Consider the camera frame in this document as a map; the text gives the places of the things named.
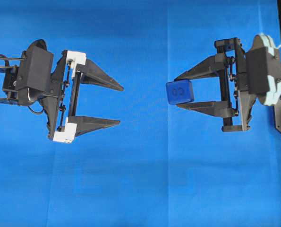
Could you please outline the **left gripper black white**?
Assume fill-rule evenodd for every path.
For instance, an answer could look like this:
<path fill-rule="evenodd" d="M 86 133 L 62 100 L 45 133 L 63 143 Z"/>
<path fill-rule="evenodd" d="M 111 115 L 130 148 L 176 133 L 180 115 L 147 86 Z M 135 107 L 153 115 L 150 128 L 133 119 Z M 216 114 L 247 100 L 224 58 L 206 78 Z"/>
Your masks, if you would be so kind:
<path fill-rule="evenodd" d="M 54 142 L 71 143 L 75 137 L 120 124 L 117 120 L 86 116 L 70 116 L 63 120 L 66 110 L 63 100 L 65 89 L 70 85 L 70 71 L 73 79 L 76 71 L 82 73 L 81 84 L 97 85 L 117 91 L 124 90 L 114 78 L 107 75 L 93 61 L 86 59 L 84 52 L 64 50 L 48 80 L 48 91 L 40 100 L 48 119 L 48 138 Z"/>

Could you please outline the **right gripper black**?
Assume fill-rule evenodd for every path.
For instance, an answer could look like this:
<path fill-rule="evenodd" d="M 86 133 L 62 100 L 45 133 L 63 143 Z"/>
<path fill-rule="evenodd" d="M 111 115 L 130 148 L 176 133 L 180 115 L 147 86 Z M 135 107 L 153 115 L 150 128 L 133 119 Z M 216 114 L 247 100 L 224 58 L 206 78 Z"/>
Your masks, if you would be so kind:
<path fill-rule="evenodd" d="M 242 48 L 242 43 L 239 38 L 235 37 L 217 40 L 214 42 L 214 46 L 218 54 L 209 56 L 174 80 L 218 77 L 222 70 L 220 74 L 222 101 L 182 103 L 176 104 L 176 106 L 224 118 L 221 129 L 223 132 L 247 131 L 250 129 L 251 110 L 256 96 L 249 94 L 248 91 L 246 54 Z M 234 51 L 234 56 L 227 57 L 225 53 L 229 51 Z M 235 108 L 231 106 L 228 81 L 234 83 Z M 240 125 L 233 124 L 232 117 L 234 116 L 240 117 Z"/>

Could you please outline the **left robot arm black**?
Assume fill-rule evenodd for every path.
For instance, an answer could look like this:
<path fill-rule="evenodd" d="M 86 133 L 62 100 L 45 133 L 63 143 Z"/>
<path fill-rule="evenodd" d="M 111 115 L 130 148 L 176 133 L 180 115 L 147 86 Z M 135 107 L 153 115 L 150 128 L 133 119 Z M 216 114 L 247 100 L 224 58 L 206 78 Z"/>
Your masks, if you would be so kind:
<path fill-rule="evenodd" d="M 83 52 L 64 50 L 52 70 L 53 54 L 31 47 L 18 58 L 0 55 L 0 103 L 27 106 L 39 103 L 47 115 L 48 139 L 71 143 L 83 134 L 118 125 L 118 120 L 78 116 L 80 85 L 123 91 L 123 87 Z"/>

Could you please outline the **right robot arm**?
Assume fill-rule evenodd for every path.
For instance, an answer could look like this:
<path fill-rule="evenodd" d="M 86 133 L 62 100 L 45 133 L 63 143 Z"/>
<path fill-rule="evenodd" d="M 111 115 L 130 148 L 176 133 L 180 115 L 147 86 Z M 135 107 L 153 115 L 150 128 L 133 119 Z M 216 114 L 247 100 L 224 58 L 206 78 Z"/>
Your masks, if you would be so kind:
<path fill-rule="evenodd" d="M 281 61 L 273 39 L 254 37 L 246 52 L 235 37 L 214 42 L 217 53 L 166 84 L 168 102 L 187 110 L 223 119 L 223 132 L 250 129 L 251 110 L 256 99 L 276 105 L 281 96 Z M 220 101 L 194 102 L 192 80 L 218 77 Z"/>

